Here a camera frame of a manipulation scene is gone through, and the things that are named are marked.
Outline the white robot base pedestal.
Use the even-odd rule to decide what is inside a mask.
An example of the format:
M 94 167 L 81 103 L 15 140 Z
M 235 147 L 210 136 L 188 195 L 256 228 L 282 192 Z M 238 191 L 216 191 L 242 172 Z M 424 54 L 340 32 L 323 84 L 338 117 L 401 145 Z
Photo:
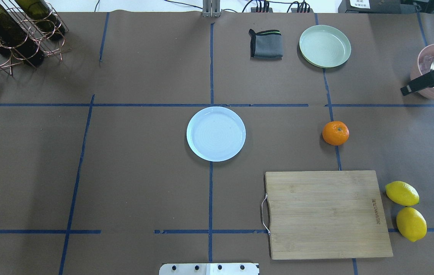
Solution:
M 168 263 L 159 275 L 260 275 L 258 263 Z

